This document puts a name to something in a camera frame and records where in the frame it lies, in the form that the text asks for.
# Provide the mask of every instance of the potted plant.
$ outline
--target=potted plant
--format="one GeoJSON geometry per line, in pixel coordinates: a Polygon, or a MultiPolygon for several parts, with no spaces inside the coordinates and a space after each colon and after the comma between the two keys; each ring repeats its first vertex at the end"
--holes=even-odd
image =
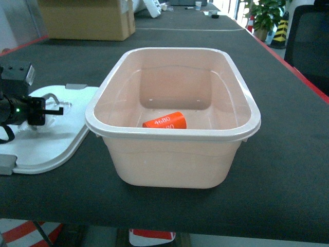
{"type": "Polygon", "coordinates": [[[265,41],[268,32],[280,23],[285,4],[286,0],[259,0],[252,5],[254,35],[261,41],[265,41]]]}

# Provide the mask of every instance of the plant pot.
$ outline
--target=plant pot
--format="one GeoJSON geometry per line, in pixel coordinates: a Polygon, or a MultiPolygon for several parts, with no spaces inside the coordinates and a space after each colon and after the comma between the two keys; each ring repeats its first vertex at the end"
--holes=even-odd
{"type": "Polygon", "coordinates": [[[263,42],[266,40],[267,34],[268,34],[268,31],[263,28],[259,28],[259,29],[255,30],[255,32],[253,32],[253,35],[255,35],[258,39],[260,39],[263,42]]]}

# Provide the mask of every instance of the yellow and black bollard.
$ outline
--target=yellow and black bollard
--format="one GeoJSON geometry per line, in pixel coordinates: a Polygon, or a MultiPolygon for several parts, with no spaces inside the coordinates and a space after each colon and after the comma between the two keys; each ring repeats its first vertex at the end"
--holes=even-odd
{"type": "Polygon", "coordinates": [[[278,26],[278,30],[273,37],[273,40],[269,47],[274,49],[285,49],[287,30],[288,30],[289,12],[285,12],[278,26]]]}

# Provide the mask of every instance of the black chair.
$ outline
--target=black chair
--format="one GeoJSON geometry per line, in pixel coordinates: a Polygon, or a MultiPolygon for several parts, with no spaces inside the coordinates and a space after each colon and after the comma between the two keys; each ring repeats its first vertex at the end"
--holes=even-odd
{"type": "Polygon", "coordinates": [[[329,6],[295,9],[284,60],[329,96],[329,6]]]}

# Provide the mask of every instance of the black camera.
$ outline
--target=black camera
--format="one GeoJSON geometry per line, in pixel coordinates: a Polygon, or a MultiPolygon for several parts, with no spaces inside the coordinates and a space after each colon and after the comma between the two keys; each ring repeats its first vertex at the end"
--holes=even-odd
{"type": "Polygon", "coordinates": [[[29,96],[29,87],[35,78],[31,63],[10,61],[0,65],[0,126],[8,134],[7,143],[14,139],[8,125],[21,125],[27,120],[29,125],[42,126],[46,114],[63,115],[63,108],[58,111],[46,110],[46,99],[29,96]]]}

